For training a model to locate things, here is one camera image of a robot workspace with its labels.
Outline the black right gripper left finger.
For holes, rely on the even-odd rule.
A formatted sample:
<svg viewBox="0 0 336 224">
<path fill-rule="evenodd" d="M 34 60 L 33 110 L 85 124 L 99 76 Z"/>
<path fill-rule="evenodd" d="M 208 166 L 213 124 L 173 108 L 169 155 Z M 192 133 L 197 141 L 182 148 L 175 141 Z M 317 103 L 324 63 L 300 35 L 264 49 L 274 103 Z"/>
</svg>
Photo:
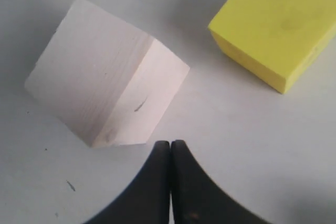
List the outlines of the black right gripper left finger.
<svg viewBox="0 0 336 224">
<path fill-rule="evenodd" d="M 157 141 L 132 182 L 87 223 L 169 223 L 169 175 L 170 144 Z"/>
</svg>

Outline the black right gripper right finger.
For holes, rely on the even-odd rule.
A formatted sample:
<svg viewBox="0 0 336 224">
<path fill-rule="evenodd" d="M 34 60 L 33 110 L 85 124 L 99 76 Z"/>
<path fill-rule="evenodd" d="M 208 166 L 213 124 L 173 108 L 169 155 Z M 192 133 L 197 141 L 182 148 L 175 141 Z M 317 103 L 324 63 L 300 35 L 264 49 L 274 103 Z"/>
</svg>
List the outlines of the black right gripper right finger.
<svg viewBox="0 0 336 224">
<path fill-rule="evenodd" d="M 171 143 L 170 188 L 175 223 L 266 223 L 222 191 L 183 140 Z"/>
</svg>

